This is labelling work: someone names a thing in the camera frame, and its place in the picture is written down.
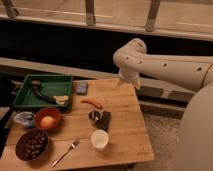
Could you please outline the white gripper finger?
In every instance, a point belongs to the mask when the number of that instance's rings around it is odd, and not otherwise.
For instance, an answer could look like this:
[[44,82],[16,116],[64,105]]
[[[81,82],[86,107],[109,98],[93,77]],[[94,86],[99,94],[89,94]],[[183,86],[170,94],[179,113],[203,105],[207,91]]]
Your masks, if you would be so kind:
[[123,81],[121,79],[118,79],[116,86],[120,87],[122,84],[123,84]]
[[141,82],[140,82],[140,80],[137,80],[135,83],[135,88],[139,90],[140,87],[141,87]]

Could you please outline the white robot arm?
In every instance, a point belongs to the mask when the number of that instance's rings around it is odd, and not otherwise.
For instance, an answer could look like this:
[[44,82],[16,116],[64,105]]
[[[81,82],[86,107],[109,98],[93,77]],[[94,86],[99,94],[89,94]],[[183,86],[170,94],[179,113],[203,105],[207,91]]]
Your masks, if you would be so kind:
[[173,171],[213,171],[213,57],[151,55],[134,38],[113,54],[119,82],[140,86],[141,73],[195,93],[180,126]]

